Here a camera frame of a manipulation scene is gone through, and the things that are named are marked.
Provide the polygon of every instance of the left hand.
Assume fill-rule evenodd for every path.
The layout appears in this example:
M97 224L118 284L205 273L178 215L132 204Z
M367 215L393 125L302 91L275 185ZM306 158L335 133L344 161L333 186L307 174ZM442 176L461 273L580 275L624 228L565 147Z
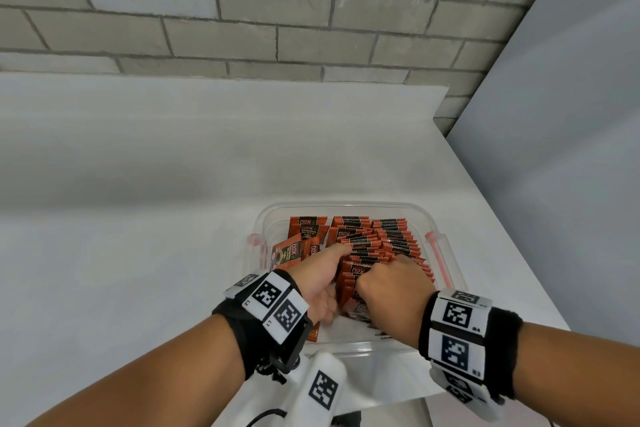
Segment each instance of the left hand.
M330 284L340 257L350 252L351 246L331 245L288 270L300 287L303 299L309 304L307 314L314 324L319 321L324 324L333 322L338 304L335 301L335 287Z

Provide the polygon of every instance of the forearm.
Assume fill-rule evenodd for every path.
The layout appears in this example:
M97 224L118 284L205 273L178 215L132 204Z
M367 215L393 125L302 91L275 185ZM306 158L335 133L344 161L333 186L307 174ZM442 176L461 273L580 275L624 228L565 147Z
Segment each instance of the forearm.
M518 400L563 427L640 419L640 349L525 323L513 374Z
M30 423L33 427L209 427L244 382L227 321L211 316Z

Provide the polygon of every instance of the hand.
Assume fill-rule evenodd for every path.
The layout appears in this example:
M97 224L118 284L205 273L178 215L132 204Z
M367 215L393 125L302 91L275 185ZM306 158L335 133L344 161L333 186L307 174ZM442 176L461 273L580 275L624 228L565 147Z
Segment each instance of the hand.
M422 314L436 291L418 265L399 255L388 264L374 264L356 280L373 323L412 348L418 348Z
M350 252L351 246L332 245L288 270L300 288L303 299L309 304L307 314L314 324L319 321L324 324L333 322L338 304L335 301L335 287L329 284L335 276L340 257Z

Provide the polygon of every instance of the right hand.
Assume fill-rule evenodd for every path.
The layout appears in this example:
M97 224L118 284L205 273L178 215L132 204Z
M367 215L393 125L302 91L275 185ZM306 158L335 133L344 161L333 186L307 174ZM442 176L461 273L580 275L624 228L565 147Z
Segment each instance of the right hand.
M414 261L399 255L388 264L374 264L356 281L376 327L412 348L418 348L422 314L436 288Z

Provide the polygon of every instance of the plastic container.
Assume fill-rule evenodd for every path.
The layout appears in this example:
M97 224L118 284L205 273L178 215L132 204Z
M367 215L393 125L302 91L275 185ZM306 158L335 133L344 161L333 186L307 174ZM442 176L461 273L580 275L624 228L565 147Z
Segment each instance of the plastic container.
M451 287L466 291L467 284L449 241L438 231L435 221L422 208L409 203L327 202L274 204L264 210L255 222L253 234L247 238L243 272L269 269L271 248L287 238L291 216L370 216L371 218L406 218L408 229L418 241L435 277L437 289ZM365 323L336 318L330 327L320 327L317 342L307 342L303 352L328 351L338 355L369 355L381 351L407 351L408 346L384 335Z

